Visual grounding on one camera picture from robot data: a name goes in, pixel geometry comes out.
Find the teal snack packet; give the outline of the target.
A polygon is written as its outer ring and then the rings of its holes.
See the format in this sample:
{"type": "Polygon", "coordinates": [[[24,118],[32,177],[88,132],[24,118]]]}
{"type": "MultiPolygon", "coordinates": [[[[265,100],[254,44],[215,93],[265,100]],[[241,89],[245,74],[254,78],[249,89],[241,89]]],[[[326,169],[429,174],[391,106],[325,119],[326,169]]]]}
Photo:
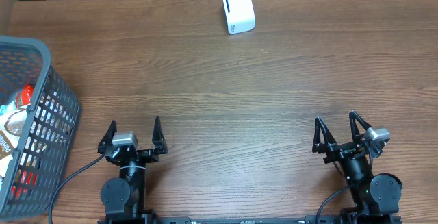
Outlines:
{"type": "Polygon", "coordinates": [[[16,103],[15,103],[15,101],[12,101],[9,104],[1,106],[0,115],[3,116],[4,114],[7,114],[8,112],[14,111],[15,109],[16,109],[16,103]]]}

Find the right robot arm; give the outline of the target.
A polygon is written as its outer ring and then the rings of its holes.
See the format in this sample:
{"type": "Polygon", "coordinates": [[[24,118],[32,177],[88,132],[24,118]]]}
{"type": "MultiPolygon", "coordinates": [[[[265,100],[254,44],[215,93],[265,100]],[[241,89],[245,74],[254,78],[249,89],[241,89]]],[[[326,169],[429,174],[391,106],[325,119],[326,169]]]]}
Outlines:
{"type": "Polygon", "coordinates": [[[401,223],[399,200],[402,182],[391,173],[373,174],[374,160],[383,153],[390,140],[384,127],[373,127],[354,110],[349,113],[352,140],[339,144],[324,121],[315,118],[312,152],[324,154],[326,164],[334,164],[346,180],[346,186],[327,197],[318,208],[314,223],[401,223]],[[342,208],[337,216],[322,216],[327,203],[350,191],[354,205],[342,208]]]}

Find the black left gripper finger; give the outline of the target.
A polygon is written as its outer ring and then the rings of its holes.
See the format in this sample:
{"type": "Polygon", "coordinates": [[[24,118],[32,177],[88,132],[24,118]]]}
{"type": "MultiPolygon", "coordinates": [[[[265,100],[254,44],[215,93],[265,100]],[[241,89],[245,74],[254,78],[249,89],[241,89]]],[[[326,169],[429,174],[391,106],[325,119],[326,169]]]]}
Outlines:
{"type": "Polygon", "coordinates": [[[168,146],[166,140],[164,138],[164,133],[162,131],[160,117],[155,117],[153,135],[152,135],[152,143],[154,144],[154,152],[155,154],[167,154],[168,146]]]}
{"type": "Polygon", "coordinates": [[[98,144],[98,149],[97,149],[98,153],[104,154],[106,149],[112,145],[112,139],[116,132],[117,132],[116,121],[112,120],[107,132],[105,133],[100,143],[98,144]]]}

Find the orange spaghetti packet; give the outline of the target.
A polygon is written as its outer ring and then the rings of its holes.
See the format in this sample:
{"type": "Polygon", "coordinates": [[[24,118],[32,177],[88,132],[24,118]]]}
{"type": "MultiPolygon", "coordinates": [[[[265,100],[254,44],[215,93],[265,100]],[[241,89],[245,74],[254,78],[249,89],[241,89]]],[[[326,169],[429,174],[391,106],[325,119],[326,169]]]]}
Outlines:
{"type": "Polygon", "coordinates": [[[26,84],[23,89],[18,92],[15,97],[15,104],[17,108],[31,104],[31,98],[34,93],[34,87],[26,84]]]}

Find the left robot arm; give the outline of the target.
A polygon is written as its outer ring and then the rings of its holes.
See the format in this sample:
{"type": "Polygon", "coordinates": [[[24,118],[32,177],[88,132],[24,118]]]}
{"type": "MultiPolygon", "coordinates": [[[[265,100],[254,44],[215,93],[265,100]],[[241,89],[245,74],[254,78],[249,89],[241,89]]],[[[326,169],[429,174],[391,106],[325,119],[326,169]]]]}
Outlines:
{"type": "Polygon", "coordinates": [[[98,145],[98,153],[119,167],[119,176],[102,186],[100,198],[105,206],[105,218],[100,223],[161,223],[154,210],[145,208],[146,166],[168,153],[158,116],[155,117],[152,143],[150,149],[139,149],[133,131],[118,132],[116,121],[111,122],[98,145]]]}

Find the cream brown nut bag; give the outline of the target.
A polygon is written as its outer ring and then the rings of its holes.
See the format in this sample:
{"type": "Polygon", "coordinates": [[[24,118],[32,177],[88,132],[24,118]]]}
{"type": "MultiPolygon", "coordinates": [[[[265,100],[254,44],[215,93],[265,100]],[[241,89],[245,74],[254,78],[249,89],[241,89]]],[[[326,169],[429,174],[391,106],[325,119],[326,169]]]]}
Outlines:
{"type": "Polygon", "coordinates": [[[8,164],[13,159],[12,152],[18,147],[27,118],[27,106],[1,115],[1,177],[4,178],[8,164]]]}

